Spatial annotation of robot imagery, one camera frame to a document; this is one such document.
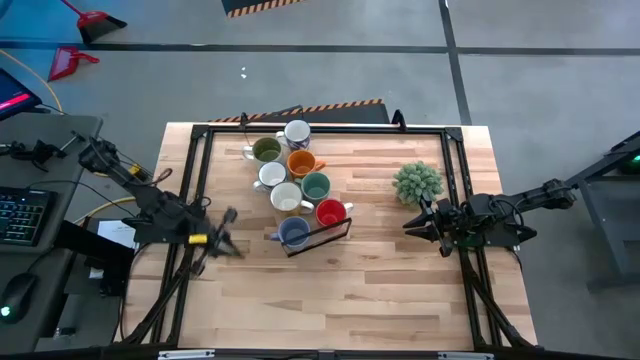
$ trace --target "artificial succulent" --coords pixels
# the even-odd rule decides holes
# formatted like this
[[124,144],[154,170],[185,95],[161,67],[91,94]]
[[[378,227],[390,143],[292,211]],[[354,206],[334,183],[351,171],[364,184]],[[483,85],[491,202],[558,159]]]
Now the artificial succulent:
[[396,195],[405,205],[417,205],[423,194],[433,201],[444,191],[440,174],[422,161],[404,165],[393,177]]

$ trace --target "computer mouse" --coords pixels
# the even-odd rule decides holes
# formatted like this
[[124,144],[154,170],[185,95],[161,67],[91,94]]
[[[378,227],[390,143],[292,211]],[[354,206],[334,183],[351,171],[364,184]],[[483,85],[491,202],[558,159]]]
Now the computer mouse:
[[0,321],[15,324],[29,310],[29,302],[38,277],[31,273],[14,276],[4,288],[0,297]]

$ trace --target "broom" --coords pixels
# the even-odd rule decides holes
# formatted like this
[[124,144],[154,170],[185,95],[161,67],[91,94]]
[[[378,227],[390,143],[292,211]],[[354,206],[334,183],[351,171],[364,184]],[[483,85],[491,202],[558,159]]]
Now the broom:
[[82,42],[85,44],[91,44],[99,37],[127,26],[126,22],[118,20],[113,16],[109,16],[109,14],[102,11],[89,11],[83,13],[76,9],[75,6],[71,5],[69,1],[61,1],[80,16],[80,19],[78,19],[78,30],[80,30]]

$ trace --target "green mug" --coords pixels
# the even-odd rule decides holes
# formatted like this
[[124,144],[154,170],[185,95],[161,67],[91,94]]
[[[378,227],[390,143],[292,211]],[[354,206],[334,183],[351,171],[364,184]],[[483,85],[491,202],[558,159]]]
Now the green mug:
[[242,148],[242,156],[253,160],[258,168],[271,161],[282,163],[282,146],[274,138],[261,138],[253,146]]
[[304,198],[313,205],[317,205],[329,197],[331,181],[329,177],[323,173],[310,173],[302,180],[296,179],[296,182],[300,183]]

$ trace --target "wooden table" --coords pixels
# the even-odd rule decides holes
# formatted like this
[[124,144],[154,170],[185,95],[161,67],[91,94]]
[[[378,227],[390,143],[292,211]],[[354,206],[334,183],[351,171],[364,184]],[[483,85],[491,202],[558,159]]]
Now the wooden table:
[[[156,176],[169,167],[174,172],[161,183],[164,190],[180,190],[192,125],[167,124]],[[488,128],[462,129],[475,193],[500,193]],[[261,137],[248,136],[251,143]],[[278,219],[268,196],[251,189],[257,171],[241,155],[246,141],[243,135],[215,135],[205,194],[213,199],[208,214],[215,223],[227,206],[238,210],[232,238],[246,258],[210,258],[202,276],[190,282],[181,347],[472,349],[458,256],[441,258],[437,243],[404,235],[402,224],[418,211],[397,202],[391,186],[400,166],[417,159],[444,172],[437,136],[313,135],[311,150],[328,162],[322,172],[332,181],[331,196],[355,204],[353,225],[349,240],[291,259],[279,243],[268,240]],[[454,149],[452,154],[459,175]],[[126,332],[157,297],[166,251],[166,245],[150,246],[136,262],[126,303]],[[487,262],[496,301],[521,334],[535,343],[513,254],[488,248]],[[479,306],[483,334],[489,339],[483,308]],[[165,332],[172,305],[169,309]]]

